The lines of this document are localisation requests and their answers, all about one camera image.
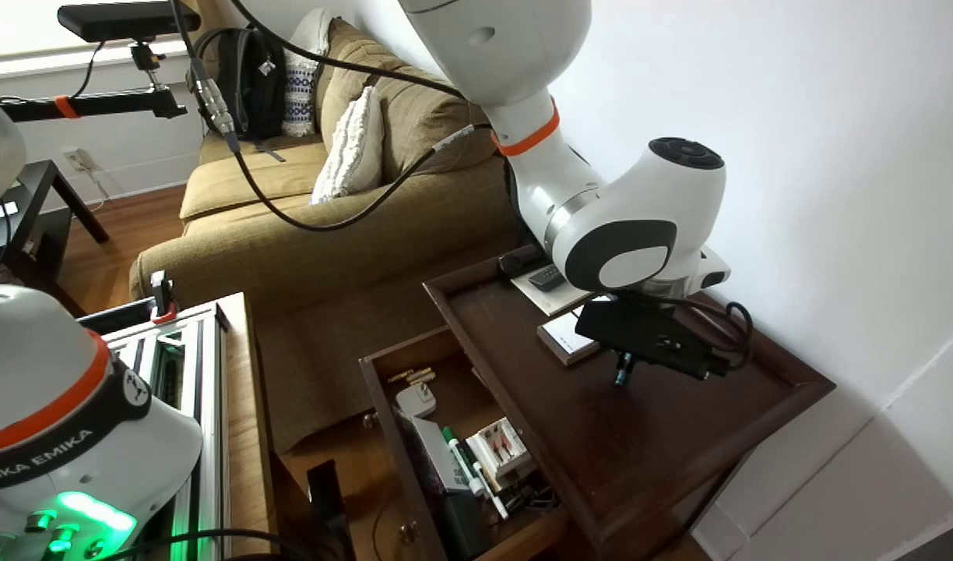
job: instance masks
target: wooden floor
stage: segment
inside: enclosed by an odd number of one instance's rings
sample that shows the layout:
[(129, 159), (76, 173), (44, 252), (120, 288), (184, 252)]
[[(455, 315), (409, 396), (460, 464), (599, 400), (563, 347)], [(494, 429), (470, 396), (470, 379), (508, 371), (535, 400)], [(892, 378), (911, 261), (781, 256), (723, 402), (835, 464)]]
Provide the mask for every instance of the wooden floor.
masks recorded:
[[(126, 268), (134, 256), (157, 240), (179, 233), (176, 206), (179, 186), (116, 200), (102, 208), (93, 208), (93, 214), (112, 235), (102, 245), (97, 245), (89, 233), (76, 220), (72, 220), (60, 284), (73, 295), (73, 301), (84, 304), (84, 311), (98, 311), (126, 301)], [(391, 459), (383, 446), (379, 429), (367, 421), (353, 421), (336, 433), (310, 435), (309, 442), (280, 456), (280, 469), (275, 473), (275, 484), (280, 485), (280, 521), (289, 521), (289, 511), (306, 508), (306, 469), (319, 461), (336, 461), (340, 467), (345, 513), (353, 521), (354, 557), (417, 557), (410, 543), (402, 539), (402, 521), (409, 517), (397, 505)], [(707, 561), (707, 555), (692, 539), (683, 539), (680, 545), (658, 555), (658, 561)]]

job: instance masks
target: wooden drawer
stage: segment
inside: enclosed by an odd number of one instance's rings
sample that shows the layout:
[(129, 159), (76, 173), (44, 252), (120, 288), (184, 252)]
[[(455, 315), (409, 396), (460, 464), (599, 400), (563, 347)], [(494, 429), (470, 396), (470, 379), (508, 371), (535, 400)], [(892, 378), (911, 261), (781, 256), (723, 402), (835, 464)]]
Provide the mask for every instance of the wooden drawer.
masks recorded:
[[(375, 404), (375, 418), (383, 428), (383, 440), (388, 442), (409, 511), (413, 521), (405, 521), (413, 526), (413, 543), (423, 551), (423, 557), (451, 557), (447, 536), (440, 533), (435, 517), (435, 496), (423, 484), (423, 464), (417, 456), (410, 456), (413, 442), (402, 429), (402, 421), (396, 413), (396, 391), (405, 384), (396, 384), (391, 378), (409, 368), (433, 368), (435, 379), (429, 379), (429, 390), (435, 391), (440, 404), (429, 421), (440, 428), (451, 428), (455, 433), (473, 433), (483, 424), (501, 418), (501, 408), (494, 400), (478, 385), (478, 379), (470, 373), (470, 361), (455, 343), (455, 337), (440, 328), (423, 337), (413, 337), (409, 343), (388, 347), (383, 353), (373, 353), (359, 361), (365, 384), (371, 390), (371, 402)], [(535, 551), (544, 551), (551, 543), (556, 543), (559, 533), (566, 533), (572, 524), (566, 524), (563, 508), (544, 508), (544, 511), (517, 511), (508, 521), (491, 524), (491, 508), (487, 505), (487, 533), (490, 547), (478, 557), (533, 557)]]

